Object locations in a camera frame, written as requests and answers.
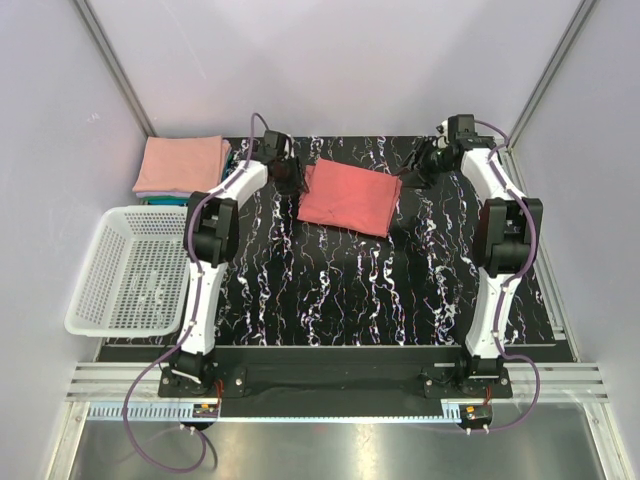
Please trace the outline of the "folded lilac t shirt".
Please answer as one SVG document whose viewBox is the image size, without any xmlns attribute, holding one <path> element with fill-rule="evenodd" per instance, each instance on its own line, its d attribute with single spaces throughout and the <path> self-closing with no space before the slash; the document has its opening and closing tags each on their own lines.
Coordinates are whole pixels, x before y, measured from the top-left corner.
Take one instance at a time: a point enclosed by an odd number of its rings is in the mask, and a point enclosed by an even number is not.
<svg viewBox="0 0 640 480">
<path fill-rule="evenodd" d="M 171 198 L 189 198 L 194 192 L 192 191 L 141 191 L 135 192 L 136 197 L 138 198 L 160 198 L 160 197 L 171 197 Z"/>
</svg>

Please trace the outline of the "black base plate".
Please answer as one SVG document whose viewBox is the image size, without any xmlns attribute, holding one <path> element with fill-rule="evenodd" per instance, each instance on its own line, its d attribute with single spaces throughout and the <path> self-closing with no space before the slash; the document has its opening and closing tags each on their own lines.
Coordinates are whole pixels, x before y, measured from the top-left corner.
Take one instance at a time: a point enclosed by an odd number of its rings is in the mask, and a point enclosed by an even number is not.
<svg viewBox="0 0 640 480">
<path fill-rule="evenodd" d="M 400 405 L 415 409 L 424 401 L 510 399 L 494 392 L 463 396 L 428 392 L 424 372 L 450 368 L 460 356 L 459 346 L 378 347 L 240 347 L 214 350 L 216 378 L 221 385 L 204 395 L 184 388 L 163 386 L 159 394 L 173 398 L 211 398 L 250 404 L 285 402 L 316 405 L 336 402 L 344 406 Z"/>
</svg>

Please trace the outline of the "folded pink t shirt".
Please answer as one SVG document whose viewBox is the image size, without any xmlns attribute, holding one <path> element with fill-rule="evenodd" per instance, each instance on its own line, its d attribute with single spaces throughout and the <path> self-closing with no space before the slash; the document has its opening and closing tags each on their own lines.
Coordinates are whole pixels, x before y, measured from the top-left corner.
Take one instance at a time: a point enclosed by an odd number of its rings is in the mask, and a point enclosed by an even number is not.
<svg viewBox="0 0 640 480">
<path fill-rule="evenodd" d="M 132 191 L 139 197 L 209 191 L 220 184 L 230 150 L 222 136 L 149 137 Z"/>
</svg>

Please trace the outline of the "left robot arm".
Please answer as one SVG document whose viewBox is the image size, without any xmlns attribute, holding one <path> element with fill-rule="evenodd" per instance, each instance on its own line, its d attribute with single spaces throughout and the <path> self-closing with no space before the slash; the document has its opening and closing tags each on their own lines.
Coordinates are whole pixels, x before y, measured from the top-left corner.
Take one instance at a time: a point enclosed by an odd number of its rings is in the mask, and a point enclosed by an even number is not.
<svg viewBox="0 0 640 480">
<path fill-rule="evenodd" d="M 189 259 L 189 285 L 183 329 L 165 355 L 161 384 L 203 396 L 221 385 L 214 365 L 216 312 L 222 281 L 240 245 L 239 213 L 259 190 L 273 184 L 284 196 L 306 189 L 292 138 L 266 130 L 252 142 L 247 158 L 208 192 L 193 193 L 183 236 Z"/>
</svg>

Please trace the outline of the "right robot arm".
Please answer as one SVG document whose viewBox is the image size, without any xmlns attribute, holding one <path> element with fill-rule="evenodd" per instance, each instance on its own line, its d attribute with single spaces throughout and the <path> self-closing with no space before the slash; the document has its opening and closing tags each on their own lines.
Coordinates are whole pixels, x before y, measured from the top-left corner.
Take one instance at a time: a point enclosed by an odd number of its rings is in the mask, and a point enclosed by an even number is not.
<svg viewBox="0 0 640 480">
<path fill-rule="evenodd" d="M 536 260 L 543 203 L 514 185 L 498 160 L 509 143 L 480 134 L 482 124 L 471 114 L 449 117 L 436 135 L 417 141 L 397 175 L 405 187 L 425 189 L 438 175 L 459 172 L 482 203 L 472 244 L 479 289 L 471 327 L 454 365 L 431 367 L 423 375 L 428 392 L 489 398 L 510 392 L 506 363 L 534 364 L 507 353 L 504 342 L 516 290 Z"/>
</svg>

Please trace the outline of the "white plastic basket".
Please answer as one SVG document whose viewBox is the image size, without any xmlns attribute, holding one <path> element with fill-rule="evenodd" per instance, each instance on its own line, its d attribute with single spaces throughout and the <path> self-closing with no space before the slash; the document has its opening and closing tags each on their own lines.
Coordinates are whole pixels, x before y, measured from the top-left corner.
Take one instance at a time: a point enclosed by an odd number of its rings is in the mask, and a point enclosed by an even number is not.
<svg viewBox="0 0 640 480">
<path fill-rule="evenodd" d="M 187 209 L 132 205 L 103 214 L 64 326 L 86 337 L 148 338 L 176 331 L 189 283 Z"/>
</svg>

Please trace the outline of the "red t shirt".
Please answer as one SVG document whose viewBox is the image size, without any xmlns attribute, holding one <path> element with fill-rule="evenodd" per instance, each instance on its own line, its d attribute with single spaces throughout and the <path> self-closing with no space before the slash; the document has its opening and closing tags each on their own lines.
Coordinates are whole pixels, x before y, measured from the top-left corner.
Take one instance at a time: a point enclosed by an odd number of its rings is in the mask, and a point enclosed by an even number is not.
<svg viewBox="0 0 640 480">
<path fill-rule="evenodd" d="M 297 219 L 361 234 L 386 237 L 400 196 L 400 178 L 319 159 L 305 169 L 308 192 Z"/>
</svg>

